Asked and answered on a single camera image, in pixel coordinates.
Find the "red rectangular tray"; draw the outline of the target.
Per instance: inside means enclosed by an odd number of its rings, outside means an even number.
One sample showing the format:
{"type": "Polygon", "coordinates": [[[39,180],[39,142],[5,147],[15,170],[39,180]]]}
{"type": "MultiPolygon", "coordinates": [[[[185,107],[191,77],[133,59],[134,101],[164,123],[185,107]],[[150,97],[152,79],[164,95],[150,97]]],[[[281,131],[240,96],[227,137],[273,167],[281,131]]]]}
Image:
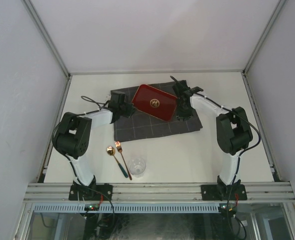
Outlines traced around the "red rectangular tray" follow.
{"type": "Polygon", "coordinates": [[[142,84],[138,87],[131,103],[137,110],[169,122],[177,108],[177,97],[153,86],[142,84]]]}

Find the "grey checked cloth napkin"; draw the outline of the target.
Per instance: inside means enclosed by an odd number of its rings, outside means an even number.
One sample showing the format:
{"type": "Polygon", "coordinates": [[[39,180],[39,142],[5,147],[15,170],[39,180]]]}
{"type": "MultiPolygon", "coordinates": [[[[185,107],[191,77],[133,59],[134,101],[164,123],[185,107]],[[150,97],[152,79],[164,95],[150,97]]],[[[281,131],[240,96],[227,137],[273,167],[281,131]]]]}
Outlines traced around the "grey checked cloth napkin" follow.
{"type": "Polygon", "coordinates": [[[136,110],[130,117],[120,117],[113,123],[113,138],[119,142],[161,138],[200,131],[203,125],[197,112],[186,121],[179,121],[174,114],[169,122],[136,110]]]}

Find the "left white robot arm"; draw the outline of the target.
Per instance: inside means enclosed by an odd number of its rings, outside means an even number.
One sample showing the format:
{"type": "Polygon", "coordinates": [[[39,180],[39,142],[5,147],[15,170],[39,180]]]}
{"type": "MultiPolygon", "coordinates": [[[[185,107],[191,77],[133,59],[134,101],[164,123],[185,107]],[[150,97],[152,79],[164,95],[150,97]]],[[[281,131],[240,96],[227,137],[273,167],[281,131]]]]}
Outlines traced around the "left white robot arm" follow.
{"type": "Polygon", "coordinates": [[[52,133],[52,145],[71,165],[74,181],[80,185],[79,194],[86,200],[97,195],[95,174],[90,169],[86,151],[92,130],[115,123],[120,117],[129,118],[136,107],[132,103],[108,101],[97,110],[73,113],[65,112],[52,133]]]}

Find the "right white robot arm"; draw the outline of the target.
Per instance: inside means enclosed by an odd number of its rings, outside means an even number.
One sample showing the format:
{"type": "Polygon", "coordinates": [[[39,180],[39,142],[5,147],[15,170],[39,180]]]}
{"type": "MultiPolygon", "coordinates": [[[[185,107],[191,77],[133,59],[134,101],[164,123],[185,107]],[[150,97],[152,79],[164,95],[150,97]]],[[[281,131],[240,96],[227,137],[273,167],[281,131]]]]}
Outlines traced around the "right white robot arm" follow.
{"type": "Polygon", "coordinates": [[[239,176],[242,155],[251,149],[252,130],[256,128],[248,121],[242,107],[228,109],[207,96],[186,90],[177,94],[177,118],[185,121],[193,110],[199,110],[215,118],[216,140],[223,152],[222,168],[217,176],[214,190],[207,190],[204,199],[230,199],[243,190],[239,176]]]}

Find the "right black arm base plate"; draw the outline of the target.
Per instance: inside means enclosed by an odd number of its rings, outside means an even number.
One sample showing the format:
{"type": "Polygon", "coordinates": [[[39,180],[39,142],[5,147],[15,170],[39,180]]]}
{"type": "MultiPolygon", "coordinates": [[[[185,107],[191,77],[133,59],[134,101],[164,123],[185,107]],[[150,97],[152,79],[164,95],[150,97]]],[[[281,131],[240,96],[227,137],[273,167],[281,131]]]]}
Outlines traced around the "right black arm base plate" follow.
{"type": "Polygon", "coordinates": [[[248,199],[246,188],[243,184],[236,186],[219,186],[218,184],[203,184],[200,186],[203,201],[227,201],[248,199]]]}

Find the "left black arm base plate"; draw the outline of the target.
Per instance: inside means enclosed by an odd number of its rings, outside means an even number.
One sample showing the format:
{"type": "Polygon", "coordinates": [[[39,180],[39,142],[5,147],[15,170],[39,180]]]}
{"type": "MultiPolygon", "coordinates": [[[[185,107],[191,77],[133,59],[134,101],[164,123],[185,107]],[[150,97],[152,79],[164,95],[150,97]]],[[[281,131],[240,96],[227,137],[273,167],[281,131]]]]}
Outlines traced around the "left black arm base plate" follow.
{"type": "Polygon", "coordinates": [[[89,189],[89,187],[81,186],[75,182],[69,190],[69,201],[99,201],[102,199],[108,201],[112,199],[113,186],[111,184],[99,184],[95,186],[95,189],[89,189]]]}

